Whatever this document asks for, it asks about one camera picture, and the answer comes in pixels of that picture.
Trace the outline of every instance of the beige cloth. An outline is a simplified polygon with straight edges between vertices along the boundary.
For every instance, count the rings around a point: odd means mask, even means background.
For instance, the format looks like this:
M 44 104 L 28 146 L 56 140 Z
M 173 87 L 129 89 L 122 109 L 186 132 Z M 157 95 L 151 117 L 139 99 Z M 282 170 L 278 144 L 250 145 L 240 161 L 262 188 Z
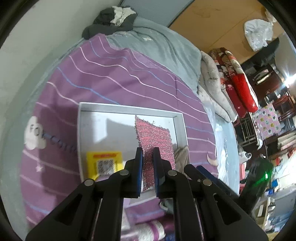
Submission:
M 189 149 L 188 146 L 183 148 L 178 148 L 175 153 L 175 162 L 176 162 L 176 171 L 183 173 L 184 175 L 184 167 L 189 164 Z

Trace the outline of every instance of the white plastic bag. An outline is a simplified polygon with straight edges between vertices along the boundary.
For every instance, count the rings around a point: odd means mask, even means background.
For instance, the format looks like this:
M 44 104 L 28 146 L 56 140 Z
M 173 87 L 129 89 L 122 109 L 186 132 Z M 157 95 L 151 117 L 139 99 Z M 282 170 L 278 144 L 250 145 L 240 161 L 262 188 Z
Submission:
M 244 34 L 249 45 L 256 52 L 268 45 L 267 40 L 272 40 L 272 24 L 262 19 L 246 21 L 244 24 Z
M 265 11 L 265 15 L 268 21 L 271 23 L 271 25 L 277 22 L 276 18 L 268 10 Z

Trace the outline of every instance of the rolled blanket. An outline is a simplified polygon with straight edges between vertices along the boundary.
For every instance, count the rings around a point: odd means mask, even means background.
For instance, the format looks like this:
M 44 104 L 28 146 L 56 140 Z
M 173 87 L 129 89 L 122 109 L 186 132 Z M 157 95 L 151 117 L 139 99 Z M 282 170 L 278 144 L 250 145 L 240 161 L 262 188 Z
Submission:
M 239 117 L 246 112 L 258 110 L 258 102 L 247 77 L 236 58 L 225 48 L 213 49 L 210 56 L 214 59 L 221 77 L 221 88 L 231 99 Z

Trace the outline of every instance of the bed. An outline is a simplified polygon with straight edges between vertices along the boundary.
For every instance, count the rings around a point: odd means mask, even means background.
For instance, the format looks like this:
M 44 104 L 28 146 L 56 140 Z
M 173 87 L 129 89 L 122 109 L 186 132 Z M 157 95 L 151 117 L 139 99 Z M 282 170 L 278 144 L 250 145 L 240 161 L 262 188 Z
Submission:
M 239 190 L 239 157 L 231 123 L 215 115 L 197 97 L 200 51 L 187 39 L 154 22 L 137 18 L 134 30 L 80 40 L 57 59 L 26 98 L 25 107 L 7 125 L 3 163 L 13 157 L 17 168 L 7 172 L 15 183 L 1 193 L 9 220 L 22 238 L 79 183 L 76 146 L 78 103 L 100 102 L 182 112 L 190 163 L 204 166 L 235 192 Z M 44 129 L 46 148 L 28 150 L 15 140 L 28 120 Z M 59 148 L 66 143 L 70 149 Z M 218 168 L 207 155 L 219 162 Z M 158 199 L 145 193 L 149 206 L 143 222 L 163 215 Z M 141 217 L 137 201 L 127 215 Z

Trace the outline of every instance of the purple striped blanket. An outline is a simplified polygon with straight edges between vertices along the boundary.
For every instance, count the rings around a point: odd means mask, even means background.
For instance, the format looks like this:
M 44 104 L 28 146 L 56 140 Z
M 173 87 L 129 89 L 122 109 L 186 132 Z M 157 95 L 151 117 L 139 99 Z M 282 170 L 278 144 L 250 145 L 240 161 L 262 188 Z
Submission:
M 183 113 L 190 162 L 215 176 L 215 137 L 208 116 L 191 89 L 164 66 L 132 51 L 110 46 L 104 35 L 85 41 L 48 79 L 32 116 L 44 129 L 46 147 L 22 152 L 20 184 L 27 220 L 35 225 L 80 184 L 75 152 L 79 102 L 147 107 Z M 127 210 L 135 223 L 163 215 L 158 200 Z

